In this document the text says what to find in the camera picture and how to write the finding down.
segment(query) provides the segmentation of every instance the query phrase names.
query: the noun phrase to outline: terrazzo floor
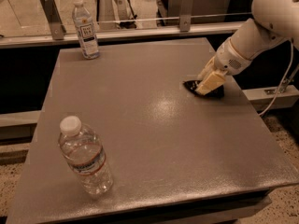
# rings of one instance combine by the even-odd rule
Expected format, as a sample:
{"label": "terrazzo floor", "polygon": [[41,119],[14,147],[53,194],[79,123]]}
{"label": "terrazzo floor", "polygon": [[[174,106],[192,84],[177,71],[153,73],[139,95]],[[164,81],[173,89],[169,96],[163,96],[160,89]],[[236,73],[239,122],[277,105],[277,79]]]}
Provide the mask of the terrazzo floor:
{"label": "terrazzo floor", "polygon": [[[283,113],[279,111],[270,112],[263,120],[290,162],[299,170],[299,138],[288,127]],[[0,153],[2,153],[0,156],[0,217],[2,217],[2,221],[5,221],[4,217],[8,214],[21,176],[24,161],[22,158],[26,156],[29,146],[29,144],[0,146]],[[9,159],[3,158],[9,155],[15,160],[17,157],[18,163],[11,163]],[[269,194],[269,197],[272,203],[264,210],[253,217],[240,219],[236,223],[299,224],[299,186],[276,189]]]}

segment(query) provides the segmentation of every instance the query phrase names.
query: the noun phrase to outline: table top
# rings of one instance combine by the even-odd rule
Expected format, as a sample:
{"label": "table top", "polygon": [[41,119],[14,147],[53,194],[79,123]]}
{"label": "table top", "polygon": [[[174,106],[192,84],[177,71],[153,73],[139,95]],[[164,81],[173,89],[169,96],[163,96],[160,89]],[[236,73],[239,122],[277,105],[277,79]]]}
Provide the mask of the table top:
{"label": "table top", "polygon": [[[113,215],[299,183],[232,77],[221,99],[183,88],[215,53],[205,38],[100,52],[84,60],[80,49],[61,50],[7,223]],[[98,201],[58,148],[68,115],[101,135],[114,185]]]}

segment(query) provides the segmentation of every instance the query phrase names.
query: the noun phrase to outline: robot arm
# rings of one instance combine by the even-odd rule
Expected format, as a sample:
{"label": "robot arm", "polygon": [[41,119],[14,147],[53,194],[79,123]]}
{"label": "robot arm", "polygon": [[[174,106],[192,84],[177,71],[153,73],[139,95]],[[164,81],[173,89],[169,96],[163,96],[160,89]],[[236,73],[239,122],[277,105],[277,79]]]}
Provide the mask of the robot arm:
{"label": "robot arm", "polygon": [[241,73],[263,51],[286,40],[299,48],[299,0],[253,0],[252,14],[255,20],[248,19],[223,42],[198,75],[197,93],[216,90],[226,75]]}

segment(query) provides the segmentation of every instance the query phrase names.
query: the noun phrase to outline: bottle cap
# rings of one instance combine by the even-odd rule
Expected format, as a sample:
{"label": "bottle cap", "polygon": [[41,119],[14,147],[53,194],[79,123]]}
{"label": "bottle cap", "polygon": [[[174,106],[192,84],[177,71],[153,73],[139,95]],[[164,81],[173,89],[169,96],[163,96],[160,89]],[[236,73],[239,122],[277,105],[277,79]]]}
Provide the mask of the bottle cap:
{"label": "bottle cap", "polygon": [[60,123],[60,131],[66,136],[75,136],[81,130],[82,123],[77,116],[64,118]]}
{"label": "bottle cap", "polygon": [[83,0],[73,0],[73,4],[74,5],[82,5],[83,4]]}

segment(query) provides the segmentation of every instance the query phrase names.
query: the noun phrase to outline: plastic water bottle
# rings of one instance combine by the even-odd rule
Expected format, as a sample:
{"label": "plastic water bottle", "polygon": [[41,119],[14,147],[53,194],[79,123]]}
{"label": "plastic water bottle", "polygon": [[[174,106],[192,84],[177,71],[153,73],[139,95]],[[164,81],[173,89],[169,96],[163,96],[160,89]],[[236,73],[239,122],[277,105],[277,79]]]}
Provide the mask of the plastic water bottle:
{"label": "plastic water bottle", "polygon": [[94,59],[100,55],[97,38],[93,27],[93,17],[84,7],[83,0],[73,0],[73,21],[77,30],[78,42],[86,59]]}
{"label": "plastic water bottle", "polygon": [[60,130],[59,147],[65,160],[83,188],[92,198],[98,198],[113,184],[98,134],[76,116],[64,118]]}

